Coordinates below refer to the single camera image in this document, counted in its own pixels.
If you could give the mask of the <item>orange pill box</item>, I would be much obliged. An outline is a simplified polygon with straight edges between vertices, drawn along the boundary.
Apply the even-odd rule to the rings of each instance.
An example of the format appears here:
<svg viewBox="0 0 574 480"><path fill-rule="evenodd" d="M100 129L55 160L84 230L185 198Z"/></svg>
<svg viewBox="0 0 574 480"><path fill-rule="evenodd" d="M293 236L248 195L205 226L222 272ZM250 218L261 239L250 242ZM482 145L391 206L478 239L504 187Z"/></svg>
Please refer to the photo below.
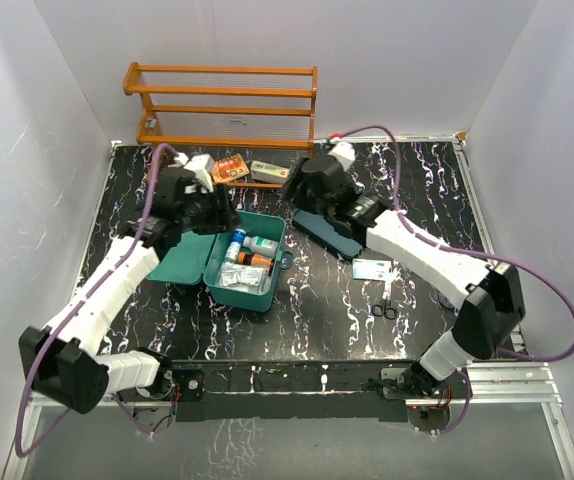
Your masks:
<svg viewBox="0 0 574 480"><path fill-rule="evenodd" d="M249 168L240 154L231 155L215 162L212 178L216 183L228 183L249 174Z"/></svg>

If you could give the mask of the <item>small white blue card packet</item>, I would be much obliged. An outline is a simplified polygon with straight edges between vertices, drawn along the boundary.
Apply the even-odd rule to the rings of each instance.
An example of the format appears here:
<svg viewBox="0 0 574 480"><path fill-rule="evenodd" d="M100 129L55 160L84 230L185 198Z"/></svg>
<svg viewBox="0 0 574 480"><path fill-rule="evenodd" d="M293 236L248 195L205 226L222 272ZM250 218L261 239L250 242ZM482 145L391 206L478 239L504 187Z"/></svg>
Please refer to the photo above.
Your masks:
<svg viewBox="0 0 574 480"><path fill-rule="evenodd" d="M391 261L370 259L354 259L352 261L354 280L387 281L391 271Z"/></svg>

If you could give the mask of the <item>round clear container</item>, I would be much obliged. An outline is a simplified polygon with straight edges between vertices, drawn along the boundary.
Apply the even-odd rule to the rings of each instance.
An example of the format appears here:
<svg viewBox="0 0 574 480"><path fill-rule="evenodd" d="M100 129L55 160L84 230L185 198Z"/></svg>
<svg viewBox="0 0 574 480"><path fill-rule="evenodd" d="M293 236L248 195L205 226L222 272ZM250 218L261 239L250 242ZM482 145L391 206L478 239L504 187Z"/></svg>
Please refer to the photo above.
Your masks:
<svg viewBox="0 0 574 480"><path fill-rule="evenodd" d="M451 301L450 301L445 295L443 295L442 293L440 293L440 294L438 295L438 301L439 301L439 304L440 304L443 308L451 309L451 310L454 309L454 305L453 305L453 304L451 303Z"/></svg>

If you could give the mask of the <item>black handled scissors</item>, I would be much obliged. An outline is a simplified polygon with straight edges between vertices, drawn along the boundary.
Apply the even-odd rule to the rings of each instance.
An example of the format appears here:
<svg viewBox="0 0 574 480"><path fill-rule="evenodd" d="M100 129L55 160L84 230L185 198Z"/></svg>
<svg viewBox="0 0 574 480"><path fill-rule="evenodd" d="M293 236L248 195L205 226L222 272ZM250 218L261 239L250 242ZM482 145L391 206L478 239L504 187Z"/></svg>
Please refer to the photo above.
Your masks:
<svg viewBox="0 0 574 480"><path fill-rule="evenodd" d="M387 320L397 318L397 309L392 305L389 297L383 297L371 306L370 313L374 317L381 317Z"/></svg>

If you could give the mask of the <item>white green-label bottle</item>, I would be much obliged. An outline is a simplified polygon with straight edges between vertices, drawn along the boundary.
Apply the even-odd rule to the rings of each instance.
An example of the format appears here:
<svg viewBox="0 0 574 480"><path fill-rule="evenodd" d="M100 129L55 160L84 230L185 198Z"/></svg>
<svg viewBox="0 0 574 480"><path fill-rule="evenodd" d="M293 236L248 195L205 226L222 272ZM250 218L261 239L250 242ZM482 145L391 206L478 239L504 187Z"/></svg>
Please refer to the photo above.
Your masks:
<svg viewBox="0 0 574 480"><path fill-rule="evenodd" d="M275 240L261 236L246 236L243 240L243 246L254 254L275 259L280 244Z"/></svg>

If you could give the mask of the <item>blue divided tray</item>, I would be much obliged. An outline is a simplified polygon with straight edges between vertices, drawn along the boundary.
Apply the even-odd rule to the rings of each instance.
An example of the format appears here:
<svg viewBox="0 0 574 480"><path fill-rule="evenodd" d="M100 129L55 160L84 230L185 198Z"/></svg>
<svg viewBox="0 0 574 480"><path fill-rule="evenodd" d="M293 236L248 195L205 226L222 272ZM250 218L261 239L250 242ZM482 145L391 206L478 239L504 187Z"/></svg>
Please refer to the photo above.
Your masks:
<svg viewBox="0 0 574 480"><path fill-rule="evenodd" d="M352 260L357 257L363 249L357 241L336 232L321 215L297 209L294 211L292 224L345 260Z"/></svg>

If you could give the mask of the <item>small blue-capped bottle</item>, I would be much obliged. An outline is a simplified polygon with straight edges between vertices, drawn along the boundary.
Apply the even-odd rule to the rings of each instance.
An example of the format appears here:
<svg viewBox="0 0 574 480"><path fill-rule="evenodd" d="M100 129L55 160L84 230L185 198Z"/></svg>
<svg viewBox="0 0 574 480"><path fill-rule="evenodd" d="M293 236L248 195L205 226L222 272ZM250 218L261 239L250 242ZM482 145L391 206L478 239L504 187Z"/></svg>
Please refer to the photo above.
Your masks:
<svg viewBox="0 0 574 480"><path fill-rule="evenodd" d="M244 229L237 228L233 232L231 242L224 255L225 262L231 262L231 263L238 262L238 255L240 253L241 248L243 247L246 236L247 232Z"/></svg>

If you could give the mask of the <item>brown orange-label bottle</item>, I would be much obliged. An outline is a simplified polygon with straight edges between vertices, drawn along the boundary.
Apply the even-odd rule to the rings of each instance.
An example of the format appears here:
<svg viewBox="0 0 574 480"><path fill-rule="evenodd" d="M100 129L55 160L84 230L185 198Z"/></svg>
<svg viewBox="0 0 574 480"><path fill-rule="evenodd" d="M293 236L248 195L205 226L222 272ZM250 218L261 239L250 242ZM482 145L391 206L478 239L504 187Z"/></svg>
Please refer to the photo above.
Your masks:
<svg viewBox="0 0 574 480"><path fill-rule="evenodd" d="M268 272L271 272L274 267L274 260L272 258L257 253L240 252L237 257L237 262L241 265L262 267Z"/></svg>

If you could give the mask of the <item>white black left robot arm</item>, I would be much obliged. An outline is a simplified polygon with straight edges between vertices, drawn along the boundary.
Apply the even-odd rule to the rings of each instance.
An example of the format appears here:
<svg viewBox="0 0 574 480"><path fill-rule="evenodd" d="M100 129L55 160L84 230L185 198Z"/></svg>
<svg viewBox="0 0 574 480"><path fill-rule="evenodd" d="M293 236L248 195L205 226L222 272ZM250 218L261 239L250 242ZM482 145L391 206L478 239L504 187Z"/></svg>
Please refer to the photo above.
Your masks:
<svg viewBox="0 0 574 480"><path fill-rule="evenodd" d="M19 349L32 391L86 414L107 395L141 388L161 399L173 387L170 363L147 349L101 356L100 343L140 283L186 232L210 235L238 226L222 185L204 167L168 167L153 198L127 218L82 290L41 328L29 327Z"/></svg>

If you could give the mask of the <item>white green medicine box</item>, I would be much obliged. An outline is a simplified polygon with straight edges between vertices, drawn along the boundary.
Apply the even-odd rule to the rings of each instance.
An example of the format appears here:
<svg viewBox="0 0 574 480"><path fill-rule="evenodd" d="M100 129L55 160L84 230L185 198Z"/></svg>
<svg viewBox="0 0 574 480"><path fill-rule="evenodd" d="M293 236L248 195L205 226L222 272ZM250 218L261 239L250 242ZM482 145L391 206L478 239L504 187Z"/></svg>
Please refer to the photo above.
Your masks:
<svg viewBox="0 0 574 480"><path fill-rule="evenodd" d="M290 175L290 168L254 160L250 164L250 174L254 181L284 185Z"/></svg>

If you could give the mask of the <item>orange wooden shelf rack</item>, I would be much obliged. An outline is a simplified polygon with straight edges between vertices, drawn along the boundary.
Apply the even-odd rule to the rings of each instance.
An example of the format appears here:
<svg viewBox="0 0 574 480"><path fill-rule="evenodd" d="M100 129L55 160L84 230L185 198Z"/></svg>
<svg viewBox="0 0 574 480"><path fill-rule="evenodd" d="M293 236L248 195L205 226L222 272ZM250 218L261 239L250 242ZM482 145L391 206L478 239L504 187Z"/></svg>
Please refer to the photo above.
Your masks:
<svg viewBox="0 0 574 480"><path fill-rule="evenodd" d="M136 142L314 151L319 69L147 65L133 62L123 92L138 96Z"/></svg>

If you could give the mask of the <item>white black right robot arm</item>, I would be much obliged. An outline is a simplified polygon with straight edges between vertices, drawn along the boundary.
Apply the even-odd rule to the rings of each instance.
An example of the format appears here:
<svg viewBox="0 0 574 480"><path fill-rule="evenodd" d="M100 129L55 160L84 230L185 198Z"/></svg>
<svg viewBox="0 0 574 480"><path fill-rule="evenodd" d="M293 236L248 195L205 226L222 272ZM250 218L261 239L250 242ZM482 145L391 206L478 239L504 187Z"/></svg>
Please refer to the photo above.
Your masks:
<svg viewBox="0 0 574 480"><path fill-rule="evenodd" d="M433 397L473 360L493 357L524 318L518 270L491 265L479 252L458 254L404 220L392 203L362 193L331 155L303 158L282 188L296 208L322 216L340 235L386 255L420 276L454 307L454 325L387 387Z"/></svg>

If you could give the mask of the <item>green plastic medicine box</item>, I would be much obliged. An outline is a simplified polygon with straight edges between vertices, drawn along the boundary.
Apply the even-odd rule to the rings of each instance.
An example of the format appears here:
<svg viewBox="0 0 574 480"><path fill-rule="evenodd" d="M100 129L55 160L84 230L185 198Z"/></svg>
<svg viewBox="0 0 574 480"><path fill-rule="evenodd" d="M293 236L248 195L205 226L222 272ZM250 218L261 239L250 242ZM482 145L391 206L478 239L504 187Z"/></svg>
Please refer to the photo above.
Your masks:
<svg viewBox="0 0 574 480"><path fill-rule="evenodd" d="M185 233L148 275L176 286L204 284L222 305L256 312L270 309L288 258L286 222L278 216L241 211L241 225L215 235Z"/></svg>

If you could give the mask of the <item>clear bag of swabs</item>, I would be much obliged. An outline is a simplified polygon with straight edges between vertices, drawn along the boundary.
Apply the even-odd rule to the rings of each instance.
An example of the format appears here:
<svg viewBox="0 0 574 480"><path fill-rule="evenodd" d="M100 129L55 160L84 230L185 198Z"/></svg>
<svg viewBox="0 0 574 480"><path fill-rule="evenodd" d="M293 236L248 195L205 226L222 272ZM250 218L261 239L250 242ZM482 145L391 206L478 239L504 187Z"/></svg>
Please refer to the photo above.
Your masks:
<svg viewBox="0 0 574 480"><path fill-rule="evenodd" d="M218 285L226 288L252 287L264 285L268 271L262 267L253 267L225 262L218 274Z"/></svg>

